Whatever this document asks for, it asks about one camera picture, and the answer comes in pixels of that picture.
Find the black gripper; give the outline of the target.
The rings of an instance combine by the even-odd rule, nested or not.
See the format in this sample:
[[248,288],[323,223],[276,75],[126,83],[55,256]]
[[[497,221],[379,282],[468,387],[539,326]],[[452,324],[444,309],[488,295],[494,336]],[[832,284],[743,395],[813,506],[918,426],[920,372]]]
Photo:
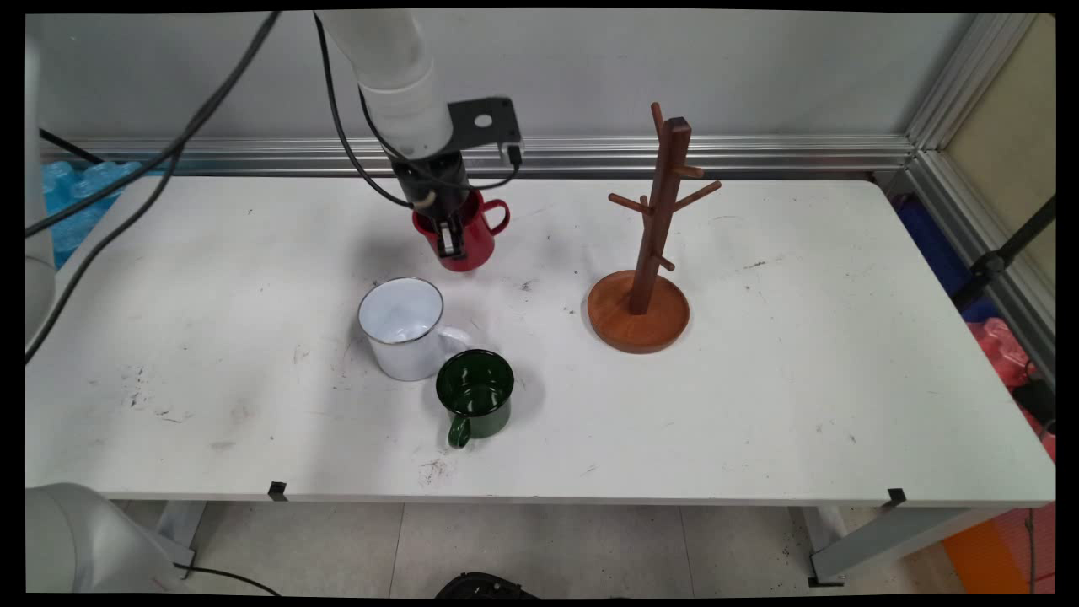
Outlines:
[[469,177],[461,151],[443,151],[426,158],[405,160],[390,151],[390,168],[402,190],[398,205],[434,220],[439,259],[464,258],[464,223],[459,210],[470,195]]

